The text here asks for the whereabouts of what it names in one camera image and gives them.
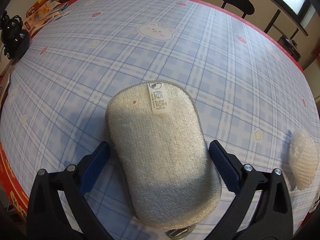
black chair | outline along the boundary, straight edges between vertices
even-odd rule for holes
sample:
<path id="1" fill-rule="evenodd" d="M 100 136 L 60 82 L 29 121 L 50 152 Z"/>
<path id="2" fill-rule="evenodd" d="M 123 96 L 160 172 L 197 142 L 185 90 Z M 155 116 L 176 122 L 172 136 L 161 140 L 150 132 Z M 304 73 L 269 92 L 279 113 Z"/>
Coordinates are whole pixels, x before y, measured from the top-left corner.
<path id="1" fill-rule="evenodd" d="M 223 0 L 221 8 L 223 9 L 227 3 L 237 7 L 243 12 L 242 19 L 244 19 L 247 14 L 252 15 L 254 13 L 254 6 L 249 0 Z"/>

blue gripper pad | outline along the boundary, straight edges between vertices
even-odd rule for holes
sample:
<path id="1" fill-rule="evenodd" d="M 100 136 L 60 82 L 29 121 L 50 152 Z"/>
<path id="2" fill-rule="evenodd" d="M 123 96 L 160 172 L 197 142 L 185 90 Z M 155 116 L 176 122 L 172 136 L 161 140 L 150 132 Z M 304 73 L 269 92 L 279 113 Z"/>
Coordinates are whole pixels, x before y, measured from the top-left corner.
<path id="1" fill-rule="evenodd" d="M 82 196 L 92 190 L 109 157 L 109 144 L 101 142 L 91 155 L 84 156 L 79 162 L 78 167 L 81 169 L 81 166 L 85 165 L 85 162 L 89 161 L 83 171 L 81 171 L 79 190 Z"/>
<path id="2" fill-rule="evenodd" d="M 209 155 L 221 178 L 226 184 L 227 189 L 237 194 L 240 191 L 240 175 L 239 171 L 237 171 L 237 168 L 229 158 L 234 157 L 234 155 L 228 154 L 217 140 L 214 140 L 210 143 Z"/>

sponge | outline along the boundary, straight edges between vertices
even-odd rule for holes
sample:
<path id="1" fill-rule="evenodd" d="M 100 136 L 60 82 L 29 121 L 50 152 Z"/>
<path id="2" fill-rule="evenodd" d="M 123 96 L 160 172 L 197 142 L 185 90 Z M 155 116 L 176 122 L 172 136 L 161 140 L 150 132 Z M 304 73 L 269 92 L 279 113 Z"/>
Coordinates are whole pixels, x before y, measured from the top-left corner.
<path id="1" fill-rule="evenodd" d="M 128 87 L 110 100 L 106 122 L 141 222 L 186 228 L 216 208 L 220 177 L 182 87 L 167 81 Z"/>

star print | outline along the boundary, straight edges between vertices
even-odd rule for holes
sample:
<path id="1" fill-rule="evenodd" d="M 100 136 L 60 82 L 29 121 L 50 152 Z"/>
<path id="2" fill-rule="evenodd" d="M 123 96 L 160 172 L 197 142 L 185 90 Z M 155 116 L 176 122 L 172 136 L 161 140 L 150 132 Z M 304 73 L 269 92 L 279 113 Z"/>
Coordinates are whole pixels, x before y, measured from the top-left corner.
<path id="1" fill-rule="evenodd" d="M 98 41 L 93 41 L 93 42 L 91 42 L 91 44 L 90 44 L 90 48 L 95 48 L 95 47 L 97 47 L 99 45 L 99 42 Z"/>
<path id="2" fill-rule="evenodd" d="M 12 104 L 12 102 L 14 101 L 16 95 L 18 93 L 18 86 L 16 86 L 15 88 L 13 88 L 10 92 L 9 92 L 9 99 L 8 99 L 8 104 Z"/>
<path id="3" fill-rule="evenodd" d="M 260 130 L 256 130 L 254 132 L 254 135 L 255 135 L 257 141 L 261 141 L 262 140 L 263 134 L 262 134 L 262 132 Z"/>
<path id="4" fill-rule="evenodd" d="M 22 116 L 20 117 L 20 122 L 22 123 L 22 125 L 25 125 L 26 122 L 27 122 L 27 117 L 26 117 L 25 115 L 22 115 Z"/>

window frame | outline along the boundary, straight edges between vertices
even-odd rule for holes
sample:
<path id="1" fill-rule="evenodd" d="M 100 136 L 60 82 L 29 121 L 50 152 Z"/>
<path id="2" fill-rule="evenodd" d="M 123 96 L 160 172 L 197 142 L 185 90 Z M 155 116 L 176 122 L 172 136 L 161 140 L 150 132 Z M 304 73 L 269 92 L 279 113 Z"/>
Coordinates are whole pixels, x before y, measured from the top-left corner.
<path id="1" fill-rule="evenodd" d="M 306 16 L 310 6 L 311 2 L 310 0 L 305 0 L 299 13 L 296 14 L 289 5 L 287 5 L 283 0 L 273 0 L 276 4 L 278 4 L 284 11 L 286 11 L 287 14 L 297 23 L 300 25 L 303 18 Z"/>

